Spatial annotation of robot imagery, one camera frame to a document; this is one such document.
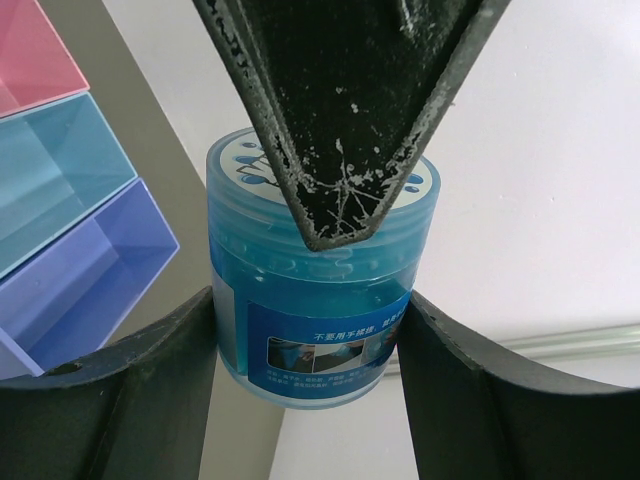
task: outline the white molding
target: white molding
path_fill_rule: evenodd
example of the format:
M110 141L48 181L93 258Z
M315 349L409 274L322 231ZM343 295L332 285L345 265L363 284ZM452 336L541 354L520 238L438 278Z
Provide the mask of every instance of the white molding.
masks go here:
M640 324L543 335L497 342L523 357L540 363L640 352ZM398 375L398 354L391 356L385 375Z

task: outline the white paint speck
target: white paint speck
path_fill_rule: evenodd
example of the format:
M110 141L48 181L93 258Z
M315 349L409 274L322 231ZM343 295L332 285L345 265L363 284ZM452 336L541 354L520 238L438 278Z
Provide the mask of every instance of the white paint speck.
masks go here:
M370 182L372 180L373 175L371 174L370 170L367 170L367 173L365 173L364 175L351 175L349 177L349 181L356 187L360 187L364 185L365 182Z
M400 28L400 30L407 30L409 33L413 33L413 17L411 16L411 12L409 12L409 7L407 7L407 0L401 1L402 7L402 15L404 16L404 25Z

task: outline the cleaning gel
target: cleaning gel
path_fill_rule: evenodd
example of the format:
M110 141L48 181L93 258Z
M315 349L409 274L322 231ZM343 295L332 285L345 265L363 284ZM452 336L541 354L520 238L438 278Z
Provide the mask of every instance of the cleaning gel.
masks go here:
M371 390L393 352L439 191L422 158L375 235L311 252L255 132L214 144L209 243L220 354L233 378L291 408Z

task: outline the white lid sticker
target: white lid sticker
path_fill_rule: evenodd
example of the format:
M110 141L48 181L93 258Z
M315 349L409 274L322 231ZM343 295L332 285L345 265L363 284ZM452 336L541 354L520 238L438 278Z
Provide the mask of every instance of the white lid sticker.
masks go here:
M254 195L286 205L286 201L255 132L241 135L228 143L220 154L222 171L236 185ZM392 209L406 207L423 198L431 189L431 172L419 161Z

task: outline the blue label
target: blue label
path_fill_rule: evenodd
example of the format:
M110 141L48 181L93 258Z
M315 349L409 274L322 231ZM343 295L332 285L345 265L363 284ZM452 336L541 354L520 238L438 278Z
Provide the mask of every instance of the blue label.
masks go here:
M393 352L410 292L343 318L288 315L249 303L249 381L290 398L332 398L378 378Z

